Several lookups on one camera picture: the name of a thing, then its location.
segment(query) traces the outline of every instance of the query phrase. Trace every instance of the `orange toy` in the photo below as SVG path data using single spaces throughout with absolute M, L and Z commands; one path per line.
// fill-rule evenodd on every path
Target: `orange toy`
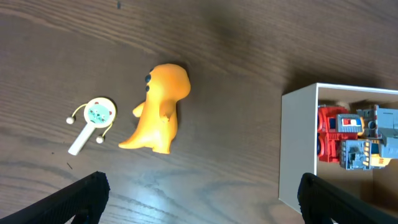
M 187 72 L 178 65 L 158 65 L 145 81 L 146 101 L 132 111 L 135 117 L 140 118 L 138 127 L 119 147 L 150 147 L 154 152 L 170 154 L 170 143 L 177 133 L 176 103 L 188 96 L 191 90 Z

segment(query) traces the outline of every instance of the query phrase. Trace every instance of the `wooden table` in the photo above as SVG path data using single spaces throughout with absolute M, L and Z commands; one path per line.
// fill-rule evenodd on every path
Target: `wooden table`
M 117 5 L 0 1 L 0 217 L 100 170 L 103 223 L 303 223 L 277 196 L 280 96 L 313 82 L 397 88 L 393 0 Z M 118 148 L 144 77 L 166 62 L 192 84 L 171 155 Z M 71 156 L 85 122 L 65 119 L 96 96 L 117 103 L 114 127 Z

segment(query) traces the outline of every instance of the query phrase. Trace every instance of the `yellow string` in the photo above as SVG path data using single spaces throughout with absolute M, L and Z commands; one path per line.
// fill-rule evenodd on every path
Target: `yellow string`
M 73 112 L 72 118 L 75 116 L 75 114 L 77 113 L 77 111 L 78 111 L 80 108 L 82 108 L 82 107 L 84 107 L 84 106 L 86 106 L 86 105 L 87 105 L 87 103 L 80 105 L 80 106 L 75 110 L 75 112 Z
M 104 133 L 102 134 L 102 137 L 105 136 L 106 132 L 109 131 L 112 128 L 113 123 L 111 123 L 108 128 L 104 131 Z

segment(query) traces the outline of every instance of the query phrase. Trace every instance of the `black object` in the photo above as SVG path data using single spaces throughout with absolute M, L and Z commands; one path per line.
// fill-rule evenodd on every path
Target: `black object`
M 0 224 L 64 224 L 73 216 L 72 224 L 98 223 L 108 202 L 109 191 L 105 174 L 97 171 L 19 212 L 0 219 Z
M 398 223 L 398 219 L 347 194 L 321 178 L 306 173 L 298 187 L 298 202 L 305 224 Z

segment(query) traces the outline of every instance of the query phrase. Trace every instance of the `orange dinosaur toy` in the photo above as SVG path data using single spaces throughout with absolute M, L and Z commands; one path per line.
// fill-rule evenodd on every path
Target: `orange dinosaur toy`
M 158 65 L 145 81 L 146 101 L 132 111 L 135 117 L 140 118 L 138 127 L 119 147 L 150 147 L 154 152 L 170 154 L 170 143 L 177 133 L 176 103 L 188 96 L 191 90 L 187 72 L 178 65 Z

